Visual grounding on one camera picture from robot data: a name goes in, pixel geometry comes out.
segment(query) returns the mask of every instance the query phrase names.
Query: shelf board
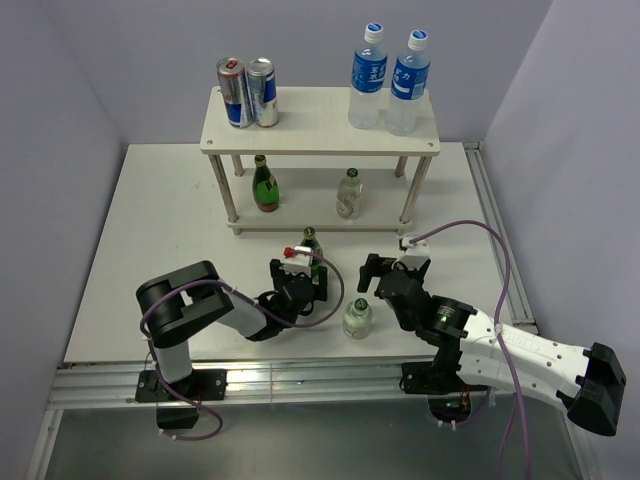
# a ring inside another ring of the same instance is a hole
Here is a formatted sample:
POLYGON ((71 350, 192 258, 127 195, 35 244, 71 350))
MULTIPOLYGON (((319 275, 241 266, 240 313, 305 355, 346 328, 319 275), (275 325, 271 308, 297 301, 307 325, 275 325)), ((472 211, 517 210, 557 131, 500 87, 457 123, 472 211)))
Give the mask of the shelf board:
POLYGON ((271 168, 280 187, 280 206, 269 213, 258 210, 253 195, 254 169, 242 177, 229 175, 229 185, 240 217, 227 225, 243 230, 302 231, 397 231, 411 224, 400 223, 407 198, 405 177, 393 170, 358 169, 364 184, 360 216, 344 220, 336 213, 338 183, 344 168, 271 168))
POLYGON ((383 89, 378 123, 369 130, 347 120, 349 87, 278 87, 280 121, 271 128, 232 127, 214 87, 200 149, 205 154, 436 156, 440 141, 429 93, 420 103, 416 130, 396 137, 385 130, 389 89, 383 89))

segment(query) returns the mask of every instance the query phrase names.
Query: plastic bottle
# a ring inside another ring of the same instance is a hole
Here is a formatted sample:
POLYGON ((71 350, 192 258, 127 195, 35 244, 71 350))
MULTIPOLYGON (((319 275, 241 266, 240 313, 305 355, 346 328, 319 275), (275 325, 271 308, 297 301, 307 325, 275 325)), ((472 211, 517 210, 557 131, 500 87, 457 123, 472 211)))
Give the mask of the plastic bottle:
POLYGON ((427 86, 431 61, 427 53, 427 32, 414 30, 405 53, 398 55, 393 70, 389 110, 385 124, 393 135, 409 135, 416 127, 420 100, 427 86))
POLYGON ((347 337, 360 340, 369 335, 372 321, 371 307, 364 298, 358 298, 351 302, 344 312, 342 331, 347 337))
POLYGON ((362 190, 358 169, 348 169, 347 176, 338 184, 338 200, 336 201, 338 215, 347 220, 358 218, 362 205, 362 190))
POLYGON ((349 123, 356 128, 371 128, 378 121, 380 89, 387 69, 387 52, 382 48, 382 25, 370 23, 364 43, 356 48, 351 70, 349 123))

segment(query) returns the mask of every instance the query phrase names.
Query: white table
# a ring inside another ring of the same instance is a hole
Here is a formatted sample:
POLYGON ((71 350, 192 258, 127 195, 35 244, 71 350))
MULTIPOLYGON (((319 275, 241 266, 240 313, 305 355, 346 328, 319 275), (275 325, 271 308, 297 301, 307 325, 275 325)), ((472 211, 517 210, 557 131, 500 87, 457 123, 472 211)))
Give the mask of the white table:
MULTIPOLYGON (((351 157, 357 166, 358 157, 351 157)), ((270 157, 277 167, 295 157, 270 157)), ((323 157, 336 167, 339 159, 323 157)), ((407 166, 411 176, 415 158, 407 166)), ((246 164, 252 158, 243 158, 246 164)), ((368 158, 369 168, 385 168, 388 157, 368 158)), ((141 361, 147 344, 138 330, 140 310, 135 291, 147 280, 208 259, 227 282, 250 295, 271 289, 268 263, 282 249, 302 239, 301 232, 245 232, 234 236, 226 226, 224 206, 216 192, 211 165, 198 145, 132 145, 89 275, 65 355, 66 362, 141 361)), ((413 231, 426 232, 460 219, 483 220, 461 144, 442 144, 434 159, 414 213, 413 231)), ((346 282, 345 302, 358 294, 358 267, 368 253, 397 256, 390 232, 322 232, 325 255, 340 268, 346 282)), ((425 288, 493 313, 501 282, 487 234, 462 226, 430 241, 432 265, 425 288)), ((435 349, 404 332, 391 310, 366 295, 374 310, 374 328, 361 341, 341 330, 341 316, 309 330, 285 330, 278 337, 252 343, 223 325, 211 325, 190 340, 194 360, 349 359, 432 355, 435 349)), ((330 278, 330 299, 337 281, 330 278)), ((506 306, 501 317, 509 321, 506 306)))

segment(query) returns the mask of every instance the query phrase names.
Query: blue bottle label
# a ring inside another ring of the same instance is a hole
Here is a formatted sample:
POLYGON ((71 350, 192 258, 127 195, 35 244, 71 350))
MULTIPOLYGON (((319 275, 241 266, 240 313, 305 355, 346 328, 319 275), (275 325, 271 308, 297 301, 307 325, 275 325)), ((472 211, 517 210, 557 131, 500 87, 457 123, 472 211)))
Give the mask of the blue bottle label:
POLYGON ((262 101, 264 103, 269 103, 271 100, 275 100, 276 98, 276 74, 271 72, 269 76, 267 76, 267 82, 264 86, 264 98, 262 101))
POLYGON ((227 107, 227 116, 232 123, 239 124, 242 121, 242 104, 240 103, 225 103, 227 107))
POLYGON ((427 86, 430 66, 431 64, 424 68, 411 68, 397 60, 396 68, 393 71, 391 92, 402 100, 420 98, 427 86))
POLYGON ((374 93, 382 88, 387 69, 387 57, 382 60, 369 60, 357 53, 353 57, 351 84, 362 93, 374 93))

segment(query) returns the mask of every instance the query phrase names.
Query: green glass bottle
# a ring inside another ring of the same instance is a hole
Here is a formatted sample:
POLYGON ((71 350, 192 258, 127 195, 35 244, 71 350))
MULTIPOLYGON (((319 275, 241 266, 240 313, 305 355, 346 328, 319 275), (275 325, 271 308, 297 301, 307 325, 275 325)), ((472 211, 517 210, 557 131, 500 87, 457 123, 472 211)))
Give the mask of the green glass bottle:
MULTIPOLYGON (((301 247, 309 247, 313 253, 316 255, 322 256, 322 247, 320 246, 320 242, 316 238, 316 229, 313 227, 307 227, 304 229, 304 237, 302 238, 301 247)), ((318 271, 318 267, 320 266, 320 260, 317 258, 313 258, 311 261, 311 273, 316 274, 318 271)))
POLYGON ((280 189, 278 182, 267 167, 267 157, 256 155, 256 172, 253 174, 253 199, 263 212, 273 212, 278 208, 280 189))

